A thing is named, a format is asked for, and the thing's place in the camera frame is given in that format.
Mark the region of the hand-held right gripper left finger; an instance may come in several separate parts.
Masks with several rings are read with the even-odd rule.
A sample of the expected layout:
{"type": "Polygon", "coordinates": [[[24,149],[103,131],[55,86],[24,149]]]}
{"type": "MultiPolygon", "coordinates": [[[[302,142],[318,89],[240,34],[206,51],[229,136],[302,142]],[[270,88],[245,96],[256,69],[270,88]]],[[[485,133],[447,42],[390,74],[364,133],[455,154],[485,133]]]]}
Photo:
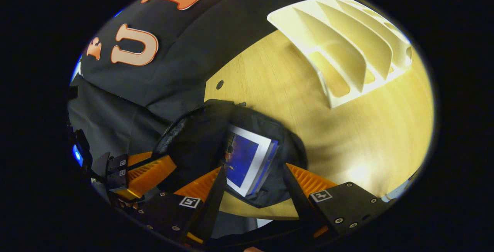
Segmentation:
{"type": "Polygon", "coordinates": [[[161,192],[142,203],[134,220],[166,240],[203,247],[211,237],[227,185],[223,167],[175,193],[161,192]]]}

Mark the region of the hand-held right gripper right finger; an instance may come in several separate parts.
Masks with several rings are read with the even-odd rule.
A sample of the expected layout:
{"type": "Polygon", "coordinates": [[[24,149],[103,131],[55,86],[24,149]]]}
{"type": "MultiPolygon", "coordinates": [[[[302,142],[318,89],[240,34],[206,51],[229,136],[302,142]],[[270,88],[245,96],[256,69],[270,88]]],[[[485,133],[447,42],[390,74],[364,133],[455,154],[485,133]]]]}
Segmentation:
{"type": "Polygon", "coordinates": [[[355,182],[335,184],[292,164],[285,164],[283,180],[311,240],[351,234],[390,208],[355,182]]]}

